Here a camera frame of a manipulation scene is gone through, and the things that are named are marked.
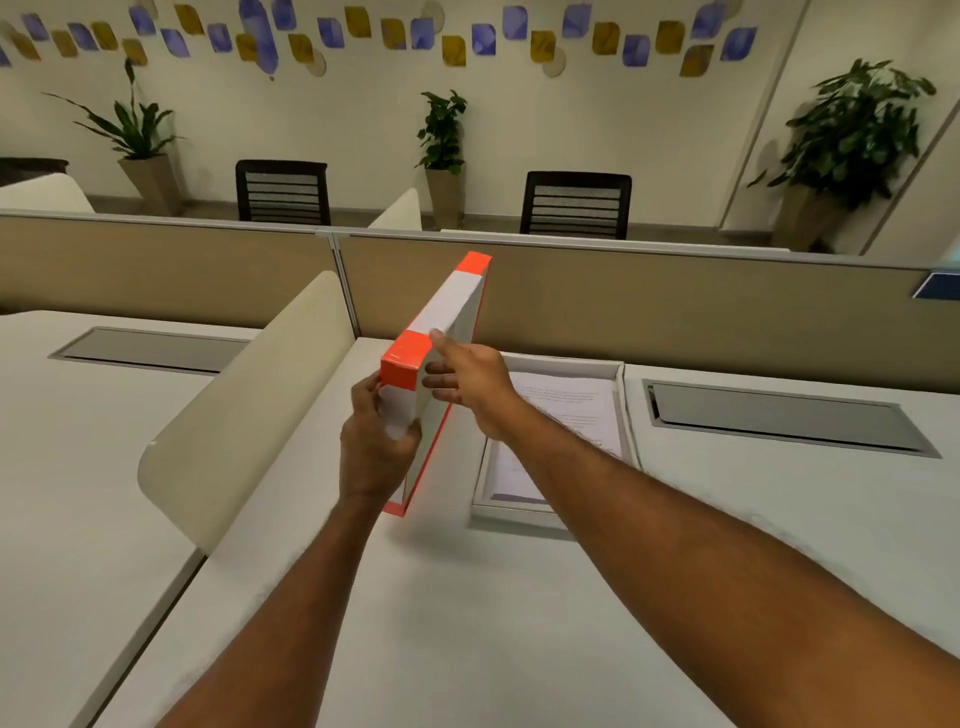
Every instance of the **hand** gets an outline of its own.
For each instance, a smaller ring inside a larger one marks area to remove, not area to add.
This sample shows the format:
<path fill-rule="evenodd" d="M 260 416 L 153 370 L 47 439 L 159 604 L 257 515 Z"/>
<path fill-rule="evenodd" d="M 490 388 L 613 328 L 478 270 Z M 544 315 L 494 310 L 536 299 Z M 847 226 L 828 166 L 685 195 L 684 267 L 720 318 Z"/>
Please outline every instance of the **hand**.
<path fill-rule="evenodd" d="M 469 407 L 480 430 L 503 441 L 506 424 L 525 402 L 516 393 L 500 352 L 479 344 L 458 344 L 435 329 L 430 338 L 444 361 L 426 365 L 423 386 L 436 390 L 433 396 L 440 401 Z"/>
<path fill-rule="evenodd" d="M 420 445 L 420 421 L 399 440 L 387 434 L 376 410 L 379 374 L 354 384 L 350 398 L 353 414 L 340 433 L 340 499 L 363 500 L 379 512 L 410 470 Z"/>

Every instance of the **right hand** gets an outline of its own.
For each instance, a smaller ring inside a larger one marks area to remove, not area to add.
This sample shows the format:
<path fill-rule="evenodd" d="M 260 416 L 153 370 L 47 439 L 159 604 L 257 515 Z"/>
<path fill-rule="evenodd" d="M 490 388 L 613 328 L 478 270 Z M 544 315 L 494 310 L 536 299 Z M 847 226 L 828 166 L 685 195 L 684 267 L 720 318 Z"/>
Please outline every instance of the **right hand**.
<path fill-rule="evenodd" d="M 437 400 L 471 409 L 480 430 L 502 442 L 511 416 L 524 401 L 510 381 L 500 352 L 479 344 L 458 344 L 436 329 L 430 331 L 430 338 L 444 361 L 426 365 L 423 386 L 435 390 Z"/>

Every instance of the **black mesh chair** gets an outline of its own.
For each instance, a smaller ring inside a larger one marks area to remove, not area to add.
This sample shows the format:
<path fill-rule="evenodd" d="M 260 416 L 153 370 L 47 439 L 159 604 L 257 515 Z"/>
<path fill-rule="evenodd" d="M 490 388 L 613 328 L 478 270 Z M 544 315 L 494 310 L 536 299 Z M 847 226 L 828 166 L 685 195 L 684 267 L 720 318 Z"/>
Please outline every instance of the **black mesh chair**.
<path fill-rule="evenodd" d="M 241 220 L 330 225 L 322 162 L 241 159 L 236 175 Z"/>
<path fill-rule="evenodd" d="M 626 240 L 633 186 L 629 175 L 530 172 L 520 232 Z"/>

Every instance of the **wall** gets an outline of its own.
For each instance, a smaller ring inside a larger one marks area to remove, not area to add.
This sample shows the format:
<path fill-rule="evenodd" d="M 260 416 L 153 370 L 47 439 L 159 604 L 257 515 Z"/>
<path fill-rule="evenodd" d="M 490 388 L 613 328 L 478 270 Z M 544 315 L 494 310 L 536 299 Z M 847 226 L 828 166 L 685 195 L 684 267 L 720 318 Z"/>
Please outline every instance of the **wall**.
<path fill-rule="evenodd" d="M 953 75 L 951 69 L 939 65 L 932 56 L 955 47 L 955 41 L 941 43 L 938 51 L 934 50 L 935 38 L 930 35 L 930 29 L 942 21 L 943 12 L 951 4 L 952 0 L 813 0 L 733 197 L 724 229 L 773 228 L 783 188 L 770 189 L 760 184 L 748 189 L 746 185 L 764 169 L 779 169 L 779 160 L 790 142 L 790 130 L 785 124 L 804 103 L 816 97 L 812 89 L 815 84 L 847 70 L 857 58 L 893 59 L 904 71 L 927 75 L 940 85 L 945 72 Z M 918 56 L 924 48 L 930 53 L 926 59 Z M 924 145 L 946 117 L 940 106 L 942 98 L 923 109 Z M 901 181 L 910 169 L 909 165 L 904 167 Z M 835 247 L 853 255 L 859 253 L 885 208 L 886 204 L 878 201 L 861 211 L 845 227 Z"/>
<path fill-rule="evenodd" d="M 593 20 L 613 20 L 622 33 L 656 34 L 663 19 L 689 28 L 704 0 L 598 0 Z M 206 22 L 240 31 L 236 0 L 195 0 Z M 37 12 L 48 28 L 67 21 L 105 20 L 119 36 L 132 36 L 126 2 L 107 0 L 6 0 L 3 15 L 18 21 Z M 158 25 L 178 28 L 170 0 L 157 0 Z M 679 77 L 683 56 L 652 53 L 646 68 L 628 68 L 619 55 L 599 57 L 587 37 L 561 37 L 565 3 L 531 0 L 530 29 L 552 29 L 567 53 L 566 71 L 548 79 L 530 60 L 529 41 L 504 39 L 503 3 L 445 0 L 444 34 L 468 39 L 470 23 L 497 29 L 497 55 L 475 56 L 466 68 L 443 64 L 438 40 L 432 51 L 391 51 L 379 36 L 386 12 L 409 21 L 422 0 L 373 0 L 373 38 L 347 37 L 343 50 L 326 49 L 317 16 L 343 22 L 343 5 L 300 0 L 298 32 L 323 51 L 327 72 L 311 76 L 293 61 L 284 33 L 274 31 L 280 67 L 273 79 L 234 50 L 214 54 L 209 40 L 187 36 L 192 58 L 174 58 L 157 37 L 142 38 L 150 65 L 140 69 L 144 94 L 176 109 L 182 174 L 196 199 L 235 199 L 238 158 L 308 158 L 329 163 L 334 207 L 383 208 L 411 183 L 429 205 L 415 138 L 426 112 L 419 93 L 456 88 L 470 101 L 464 120 L 468 160 L 468 211 L 518 215 L 531 169 L 579 169 L 631 174 L 635 223 L 715 226 L 719 223 L 757 111 L 795 27 L 803 0 L 746 0 L 718 42 L 736 25 L 759 26 L 751 55 L 720 62 L 716 49 L 708 73 Z M 409 43 L 409 24 L 407 25 Z M 105 140 L 71 126 L 74 109 L 40 95 L 68 95 L 96 109 L 124 98 L 120 54 L 84 53 L 63 59 L 50 43 L 38 44 L 42 62 L 19 58 L 0 39 L 13 68 L 0 68 L 0 154 L 64 157 L 89 194 L 133 196 Z"/>
<path fill-rule="evenodd" d="M 960 119 L 954 118 L 865 255 L 895 263 L 944 259 L 960 231 L 958 170 Z"/>

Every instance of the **cubicle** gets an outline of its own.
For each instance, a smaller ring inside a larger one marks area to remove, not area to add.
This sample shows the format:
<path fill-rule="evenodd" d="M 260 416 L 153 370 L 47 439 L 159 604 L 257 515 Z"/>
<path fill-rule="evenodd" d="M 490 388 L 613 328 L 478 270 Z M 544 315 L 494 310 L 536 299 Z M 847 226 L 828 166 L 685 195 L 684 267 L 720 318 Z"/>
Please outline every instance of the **cubicle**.
<path fill-rule="evenodd" d="M 477 339 L 506 351 L 960 392 L 960 306 L 912 298 L 928 269 L 837 255 L 8 214 L 0 311 L 262 328 L 330 270 L 358 334 L 393 337 L 467 249 L 493 256 Z"/>

